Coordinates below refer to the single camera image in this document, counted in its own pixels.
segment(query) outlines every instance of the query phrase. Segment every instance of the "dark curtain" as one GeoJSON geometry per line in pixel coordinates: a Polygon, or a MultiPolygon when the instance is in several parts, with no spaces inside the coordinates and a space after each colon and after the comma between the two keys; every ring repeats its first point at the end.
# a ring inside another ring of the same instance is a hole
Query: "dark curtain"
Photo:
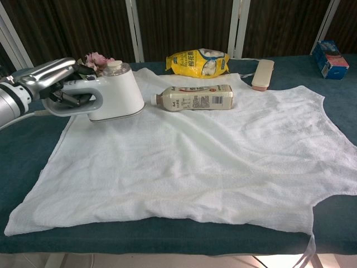
{"type": "Polygon", "coordinates": [[[357,1],[341,0],[325,40],[334,40],[341,53],[357,53],[357,1]]]}
{"type": "Polygon", "coordinates": [[[251,0],[243,57],[309,54],[330,0],[251,0]]]}
{"type": "Polygon", "coordinates": [[[227,52],[233,0],[137,0],[145,61],[190,49],[227,52]]]}
{"type": "Polygon", "coordinates": [[[125,0],[1,0],[34,65],[97,51],[133,62],[125,0]]]}
{"type": "Polygon", "coordinates": [[[0,44],[0,75],[4,73],[11,74],[16,71],[15,67],[13,66],[9,56],[7,55],[4,47],[0,44]]]}

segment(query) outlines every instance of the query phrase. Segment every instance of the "white cloth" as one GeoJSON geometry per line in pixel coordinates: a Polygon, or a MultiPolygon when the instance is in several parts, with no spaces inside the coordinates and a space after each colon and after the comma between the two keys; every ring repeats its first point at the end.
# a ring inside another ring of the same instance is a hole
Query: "white cloth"
{"type": "Polygon", "coordinates": [[[306,87],[257,92],[214,79],[135,73],[147,105],[125,119],[71,118],[7,236],[151,216],[251,223],[312,233],[312,207],[357,195],[357,148],[306,87]],[[229,84],[228,111],[168,112],[149,103],[171,85],[229,84]]]}

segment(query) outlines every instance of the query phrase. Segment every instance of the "ironing board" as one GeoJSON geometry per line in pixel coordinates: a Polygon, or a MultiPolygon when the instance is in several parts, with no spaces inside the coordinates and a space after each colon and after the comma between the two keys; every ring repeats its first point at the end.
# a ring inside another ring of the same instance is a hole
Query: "ironing board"
{"type": "MultiPolygon", "coordinates": [[[[357,145],[357,55],[345,55],[345,78],[325,80],[310,56],[271,58],[271,89],[305,85],[326,97],[327,115],[357,145]]],[[[165,63],[134,63],[132,69],[165,72],[165,63]]],[[[231,73],[255,71],[257,62],[230,60],[231,73]]],[[[252,77],[243,79],[250,83],[252,77]]],[[[40,102],[31,110],[43,109],[40,102]]],[[[229,253],[296,254],[308,243],[304,233],[286,233],[249,224],[198,223],[149,218],[134,222],[91,223],[6,237],[9,214],[23,201],[46,165],[68,118],[32,117],[0,132],[0,252],[229,253]]],[[[318,253],[357,254],[357,197],[333,196],[313,210],[318,253]]]]}

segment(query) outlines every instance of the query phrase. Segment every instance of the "yellow snack bag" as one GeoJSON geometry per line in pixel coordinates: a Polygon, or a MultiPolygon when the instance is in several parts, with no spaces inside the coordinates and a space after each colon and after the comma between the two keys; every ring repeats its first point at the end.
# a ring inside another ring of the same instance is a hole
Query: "yellow snack bag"
{"type": "Polygon", "coordinates": [[[216,50],[195,49],[175,53],[166,58],[166,71],[197,78],[213,78],[226,70],[229,55],[216,50]]]}

